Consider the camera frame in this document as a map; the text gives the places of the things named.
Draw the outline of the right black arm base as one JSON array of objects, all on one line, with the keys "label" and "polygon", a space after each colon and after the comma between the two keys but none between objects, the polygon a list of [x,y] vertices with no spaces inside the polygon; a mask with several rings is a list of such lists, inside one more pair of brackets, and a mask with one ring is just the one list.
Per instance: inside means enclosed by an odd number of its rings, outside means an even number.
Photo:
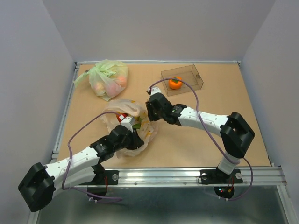
[{"label": "right black arm base", "polygon": [[234,169],[230,175],[227,175],[217,168],[205,169],[200,171],[197,178],[198,184],[215,185],[215,194],[223,199],[233,199],[235,193],[235,184],[243,183],[240,169]]}]

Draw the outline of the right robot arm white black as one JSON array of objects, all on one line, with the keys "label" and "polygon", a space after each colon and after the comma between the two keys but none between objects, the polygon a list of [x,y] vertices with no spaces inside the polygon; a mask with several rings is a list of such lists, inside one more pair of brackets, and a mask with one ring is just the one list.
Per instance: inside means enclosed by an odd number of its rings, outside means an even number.
[{"label": "right robot arm white black", "polygon": [[205,130],[216,144],[213,134],[221,137],[225,151],[216,145],[223,158],[215,170],[215,177],[220,182],[231,178],[236,165],[243,159],[255,133],[241,114],[232,112],[230,115],[216,115],[198,112],[186,105],[175,104],[162,94],[152,94],[146,102],[150,121],[164,120],[168,124],[193,127]]}]

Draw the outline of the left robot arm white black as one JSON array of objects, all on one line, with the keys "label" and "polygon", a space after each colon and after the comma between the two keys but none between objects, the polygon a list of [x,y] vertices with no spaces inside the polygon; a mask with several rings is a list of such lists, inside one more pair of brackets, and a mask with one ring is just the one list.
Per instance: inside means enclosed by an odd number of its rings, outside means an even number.
[{"label": "left robot arm white black", "polygon": [[61,161],[42,165],[36,163],[25,174],[18,190],[31,212],[46,207],[54,196],[77,185],[101,183],[104,178],[101,163],[122,149],[137,150],[144,145],[137,130],[118,125],[85,149]]}]

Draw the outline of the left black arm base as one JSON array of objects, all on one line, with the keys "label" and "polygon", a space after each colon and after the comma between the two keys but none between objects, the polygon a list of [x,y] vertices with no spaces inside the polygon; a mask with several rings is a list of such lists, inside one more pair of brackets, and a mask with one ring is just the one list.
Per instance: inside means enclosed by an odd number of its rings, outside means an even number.
[{"label": "left black arm base", "polygon": [[108,187],[117,185],[118,179],[118,170],[106,170],[102,174],[97,174],[95,178],[88,183],[87,192],[98,196],[106,196]]}]

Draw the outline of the orange persimmon with green calyx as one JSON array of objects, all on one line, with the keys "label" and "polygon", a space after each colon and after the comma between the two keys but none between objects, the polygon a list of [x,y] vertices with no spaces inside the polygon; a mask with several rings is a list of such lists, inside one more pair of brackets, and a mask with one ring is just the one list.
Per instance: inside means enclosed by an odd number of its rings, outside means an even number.
[{"label": "orange persimmon with green calyx", "polygon": [[179,76],[175,76],[173,77],[173,79],[170,79],[168,82],[169,87],[172,90],[177,90],[180,89],[183,85],[183,83],[181,82],[183,79]]}]

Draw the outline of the orange translucent plastic bag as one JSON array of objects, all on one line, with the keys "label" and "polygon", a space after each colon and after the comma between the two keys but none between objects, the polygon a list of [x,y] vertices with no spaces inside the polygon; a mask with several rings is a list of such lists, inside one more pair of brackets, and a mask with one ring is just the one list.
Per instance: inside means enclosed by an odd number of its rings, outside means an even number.
[{"label": "orange translucent plastic bag", "polygon": [[119,125],[131,131],[130,146],[117,152],[118,158],[140,154],[157,134],[157,125],[150,121],[148,112],[139,102],[129,99],[111,100],[104,112],[106,114],[102,115],[101,120],[106,124],[108,131],[112,131]]}]

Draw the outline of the green bumpy fruit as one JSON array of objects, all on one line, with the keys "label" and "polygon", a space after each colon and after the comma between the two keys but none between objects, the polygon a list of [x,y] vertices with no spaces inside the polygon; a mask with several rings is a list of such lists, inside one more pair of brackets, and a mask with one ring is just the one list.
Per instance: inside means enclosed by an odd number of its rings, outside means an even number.
[{"label": "green bumpy fruit", "polygon": [[132,125],[132,127],[134,128],[134,129],[140,129],[141,128],[141,125],[142,125],[142,120],[141,119],[139,119],[139,120],[136,120],[135,122],[134,122],[134,124]]}]

